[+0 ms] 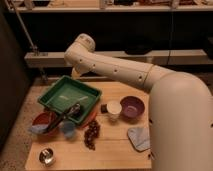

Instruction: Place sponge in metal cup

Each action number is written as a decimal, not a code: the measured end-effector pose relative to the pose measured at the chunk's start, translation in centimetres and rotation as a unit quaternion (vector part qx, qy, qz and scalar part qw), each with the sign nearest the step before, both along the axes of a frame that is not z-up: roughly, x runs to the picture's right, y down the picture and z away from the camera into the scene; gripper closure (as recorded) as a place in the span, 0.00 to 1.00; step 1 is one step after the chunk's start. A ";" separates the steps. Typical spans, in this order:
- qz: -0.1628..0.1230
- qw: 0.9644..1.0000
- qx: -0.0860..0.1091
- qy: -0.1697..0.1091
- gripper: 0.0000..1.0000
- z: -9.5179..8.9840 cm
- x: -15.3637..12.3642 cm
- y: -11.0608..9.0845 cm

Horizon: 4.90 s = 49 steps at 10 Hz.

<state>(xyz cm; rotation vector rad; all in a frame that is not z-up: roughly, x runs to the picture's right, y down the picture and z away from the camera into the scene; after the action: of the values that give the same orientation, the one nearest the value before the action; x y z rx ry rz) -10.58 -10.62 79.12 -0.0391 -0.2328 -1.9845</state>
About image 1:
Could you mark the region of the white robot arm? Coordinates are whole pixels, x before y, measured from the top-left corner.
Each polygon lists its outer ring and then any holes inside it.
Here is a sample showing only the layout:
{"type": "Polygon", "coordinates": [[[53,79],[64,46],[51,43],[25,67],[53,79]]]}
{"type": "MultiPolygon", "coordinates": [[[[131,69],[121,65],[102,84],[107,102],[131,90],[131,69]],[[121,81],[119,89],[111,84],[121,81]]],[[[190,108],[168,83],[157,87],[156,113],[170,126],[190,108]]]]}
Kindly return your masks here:
{"type": "Polygon", "coordinates": [[[99,55],[80,34],[65,61],[78,73],[106,76],[149,94],[152,171],[213,171],[213,95],[197,76],[155,64],[99,55]]]}

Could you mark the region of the dark metal gripper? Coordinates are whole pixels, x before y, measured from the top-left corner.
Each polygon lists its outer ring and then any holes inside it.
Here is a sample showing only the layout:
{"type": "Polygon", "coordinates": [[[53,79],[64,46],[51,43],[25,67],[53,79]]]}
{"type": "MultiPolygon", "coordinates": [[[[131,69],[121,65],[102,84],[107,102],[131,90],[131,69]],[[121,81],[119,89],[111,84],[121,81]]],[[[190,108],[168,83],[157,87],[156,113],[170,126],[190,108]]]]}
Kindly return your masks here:
{"type": "Polygon", "coordinates": [[[75,114],[77,114],[81,109],[81,105],[79,103],[75,103],[73,106],[66,109],[60,116],[58,116],[56,119],[54,119],[45,129],[45,133],[51,132],[53,129],[55,129],[60,122],[67,119],[68,117],[71,117],[75,114]]]}

